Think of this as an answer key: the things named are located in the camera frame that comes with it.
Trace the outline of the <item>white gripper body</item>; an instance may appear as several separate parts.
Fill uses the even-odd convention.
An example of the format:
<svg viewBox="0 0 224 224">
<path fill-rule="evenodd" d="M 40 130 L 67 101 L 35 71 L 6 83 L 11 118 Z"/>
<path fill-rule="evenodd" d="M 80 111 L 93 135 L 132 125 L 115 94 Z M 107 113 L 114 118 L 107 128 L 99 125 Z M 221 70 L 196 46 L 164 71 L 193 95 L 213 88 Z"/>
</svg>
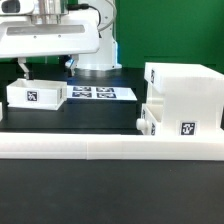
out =
<svg viewBox="0 0 224 224">
<path fill-rule="evenodd" d="M 0 58 L 87 54 L 98 49 L 94 20 L 67 15 L 60 24 L 33 25 L 28 16 L 0 18 Z"/>
</svg>

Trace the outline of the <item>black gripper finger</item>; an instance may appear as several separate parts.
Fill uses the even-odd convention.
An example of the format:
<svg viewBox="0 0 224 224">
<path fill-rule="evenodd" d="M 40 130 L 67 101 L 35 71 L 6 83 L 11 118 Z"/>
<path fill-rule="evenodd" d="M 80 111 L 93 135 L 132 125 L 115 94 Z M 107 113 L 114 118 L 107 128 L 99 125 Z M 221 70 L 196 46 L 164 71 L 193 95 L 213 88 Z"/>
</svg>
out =
<svg viewBox="0 0 224 224">
<path fill-rule="evenodd" d="M 20 68 L 23 70 L 24 72 L 24 77 L 29 80 L 30 79 L 30 75 L 29 75 L 29 69 L 26 66 L 26 58 L 18 58 L 18 65 L 20 66 Z"/>
<path fill-rule="evenodd" d="M 65 67 L 68 71 L 68 76 L 73 77 L 75 75 L 75 68 L 79 61 L 78 55 L 68 55 L 66 57 Z"/>
</svg>

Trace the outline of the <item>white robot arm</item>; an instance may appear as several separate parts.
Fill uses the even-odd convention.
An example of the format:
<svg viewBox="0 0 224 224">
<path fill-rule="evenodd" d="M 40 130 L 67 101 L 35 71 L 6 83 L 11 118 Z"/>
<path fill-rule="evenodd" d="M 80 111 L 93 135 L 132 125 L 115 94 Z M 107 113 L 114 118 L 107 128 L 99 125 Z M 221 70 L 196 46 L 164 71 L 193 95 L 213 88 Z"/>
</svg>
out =
<svg viewBox="0 0 224 224">
<path fill-rule="evenodd" d="M 101 15 L 86 4 L 68 0 L 0 0 L 0 59 L 15 59 L 28 80 L 29 57 L 65 56 L 69 74 L 81 54 L 100 48 Z"/>
</svg>

